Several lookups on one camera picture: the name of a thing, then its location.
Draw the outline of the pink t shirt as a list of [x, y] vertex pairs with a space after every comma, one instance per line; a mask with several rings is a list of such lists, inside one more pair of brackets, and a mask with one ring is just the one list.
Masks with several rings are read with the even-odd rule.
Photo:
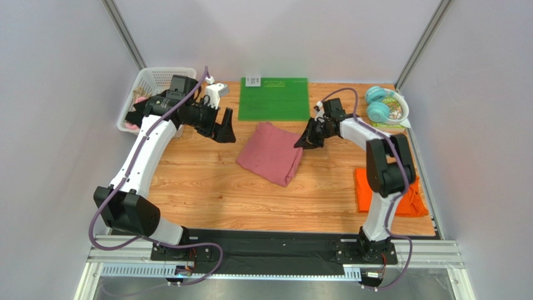
[[295, 147], [300, 135], [260, 122], [236, 159], [243, 169], [281, 187], [295, 177], [303, 149]]

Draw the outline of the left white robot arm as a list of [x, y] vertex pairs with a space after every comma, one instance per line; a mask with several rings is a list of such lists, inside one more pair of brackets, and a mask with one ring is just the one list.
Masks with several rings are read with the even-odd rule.
[[173, 224], [149, 202], [150, 184], [162, 154], [181, 126], [217, 143], [235, 143], [233, 111], [216, 121], [220, 101], [229, 87], [209, 74], [201, 81], [174, 75], [170, 87], [134, 105], [126, 120], [139, 133], [119, 173], [108, 186], [97, 187], [93, 199], [106, 226], [155, 244], [182, 248], [189, 243], [187, 228]]

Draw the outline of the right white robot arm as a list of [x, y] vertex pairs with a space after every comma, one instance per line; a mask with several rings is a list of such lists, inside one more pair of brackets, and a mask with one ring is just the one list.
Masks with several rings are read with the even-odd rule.
[[308, 120], [295, 148], [322, 148], [327, 138], [338, 136], [366, 152], [372, 200], [358, 234], [357, 251], [361, 259], [369, 261], [390, 251], [393, 215], [416, 178], [407, 137], [380, 131], [355, 113], [346, 113], [339, 98], [320, 101], [314, 109], [317, 115]]

